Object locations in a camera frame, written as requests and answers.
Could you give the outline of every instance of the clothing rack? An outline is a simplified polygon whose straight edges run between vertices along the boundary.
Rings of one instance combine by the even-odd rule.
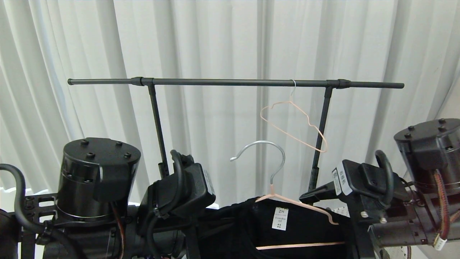
[[[326,127],[326,119],[328,117],[329,103],[332,97],[333,89],[345,89],[350,87],[355,88],[392,88],[402,89],[403,83],[391,82],[352,82],[345,79],[337,80],[261,80],[261,79],[185,79],[185,78],[151,78],[151,77],[133,77],[123,79],[68,79],[69,85],[76,84],[132,84],[138,86],[147,86],[152,103],[153,116],[155,120],[156,133],[158,143],[160,145],[160,153],[162,162],[158,164],[160,168],[161,178],[169,175],[166,149],[161,130],[160,115],[158,112],[158,103],[156,101],[155,85],[213,85],[213,86],[297,86],[297,87],[324,87],[324,101],[322,105],[321,119],[319,130],[324,134]],[[316,149],[321,150],[322,137],[318,133],[316,139]],[[319,156],[320,152],[315,151],[313,157],[313,165],[311,168],[310,183],[308,191],[314,190],[318,182],[319,175]]]

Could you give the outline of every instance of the curtain fold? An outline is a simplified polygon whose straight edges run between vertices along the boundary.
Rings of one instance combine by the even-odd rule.
[[[67,78],[344,78],[406,86],[333,91],[318,185],[332,180],[342,159],[375,164],[376,149],[402,176],[406,168],[393,135],[440,116],[443,103],[456,98],[459,30],[458,1],[6,0],[0,3],[0,162],[18,166],[34,192],[55,192],[67,142],[125,141],[143,154],[131,195],[139,202],[160,178],[147,88],[69,86]],[[292,90],[158,85],[167,151],[192,154],[224,206],[268,192],[281,161],[279,151],[265,146],[234,162],[230,157],[255,140],[276,142],[287,160],[275,188],[296,199],[307,191],[314,151],[259,117]],[[315,125],[323,97],[323,88],[294,92]],[[460,117],[456,110],[448,114]],[[263,115],[315,144],[316,131],[293,106]],[[5,188],[14,185],[0,177]]]

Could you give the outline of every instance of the empty hanger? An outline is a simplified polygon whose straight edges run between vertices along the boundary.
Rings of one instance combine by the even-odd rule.
[[[334,222],[334,221],[332,220],[332,215],[331,215],[329,212],[327,212],[327,211],[325,211],[325,210],[323,210],[323,209],[320,209],[320,208],[317,208],[317,207],[314,207],[314,206],[311,206],[311,205],[302,203],[302,202],[300,202],[300,201],[295,201],[295,200],[286,198],[286,197],[284,197],[284,196],[281,196],[281,195],[275,193],[275,187],[273,186],[273,178],[274,178],[275,175],[283,168],[284,162],[286,161],[286,154],[284,153],[283,148],[280,147],[278,144],[273,143],[273,142],[271,142],[271,141],[265,141],[265,140],[254,141],[254,142],[252,142],[252,143],[246,145],[245,147],[243,147],[243,149],[240,150],[240,151],[238,152],[238,154],[237,154],[235,157],[230,158],[230,161],[235,161],[236,159],[238,159],[238,158],[241,156],[241,154],[243,154],[243,152],[244,152],[248,147],[253,146],[253,145],[256,145],[256,144],[270,144],[270,145],[275,146],[276,148],[278,148],[278,149],[281,151],[281,154],[282,154],[282,162],[281,162],[280,166],[279,166],[278,169],[275,171],[275,173],[273,173],[273,174],[271,175],[271,177],[270,177],[270,191],[271,191],[271,193],[270,193],[270,194],[267,194],[267,195],[264,195],[264,196],[262,196],[262,197],[260,197],[260,198],[258,198],[258,199],[256,200],[256,202],[259,202],[259,201],[262,201],[262,200],[265,200],[265,199],[268,199],[268,198],[273,198],[273,197],[274,197],[274,198],[278,198],[278,199],[280,199],[280,200],[282,200],[282,201],[289,202],[289,203],[298,205],[298,206],[300,206],[300,207],[304,207],[304,208],[307,208],[307,209],[314,210],[314,211],[316,211],[316,212],[322,213],[322,214],[324,214],[324,215],[326,215],[326,216],[328,217],[330,224],[338,225],[338,223],[336,223],[336,222]]]
[[[307,114],[306,112],[304,112],[299,106],[297,106],[297,105],[294,103],[293,94],[294,94],[294,92],[295,92],[295,90],[296,90],[296,88],[297,88],[297,83],[296,83],[295,80],[293,80],[293,79],[292,79],[292,81],[294,82],[294,89],[292,90],[291,95],[289,96],[289,101],[276,102],[276,103],[272,104],[271,106],[270,106],[270,105],[265,106],[264,108],[262,108],[262,110],[260,110],[260,118],[261,118],[262,120],[266,121],[266,122],[267,122],[268,124],[270,124],[271,126],[273,126],[275,129],[277,129],[277,130],[281,131],[282,133],[286,134],[287,136],[289,136],[289,137],[291,137],[291,138],[297,140],[298,142],[300,142],[300,143],[302,143],[302,144],[304,144],[304,145],[306,145],[306,146],[308,146],[308,147],[311,147],[311,148],[313,148],[313,149],[315,149],[315,150],[317,150],[317,151],[319,151],[319,152],[321,152],[321,153],[325,153],[325,152],[328,151],[328,141],[327,141],[326,138],[324,137],[323,133],[321,133],[321,131],[318,129],[318,127],[316,127],[315,125],[312,125],[312,124],[310,123],[310,117],[308,116],[308,114]],[[310,127],[315,128],[316,131],[317,131],[317,132],[319,133],[319,135],[321,136],[321,138],[324,140],[324,145],[326,146],[326,147],[324,148],[324,150],[317,149],[316,147],[314,147],[314,146],[312,146],[312,145],[310,145],[310,144],[308,144],[308,143],[306,143],[306,142],[300,140],[299,138],[294,137],[293,135],[291,135],[291,134],[287,133],[286,131],[280,129],[278,126],[274,125],[271,121],[269,121],[268,119],[264,118],[264,116],[262,116],[262,112],[263,112],[265,109],[267,109],[267,108],[273,109],[273,107],[274,107],[275,105],[281,104],[281,103],[292,104],[297,110],[301,111],[301,112],[307,117],[308,125],[309,125]]]

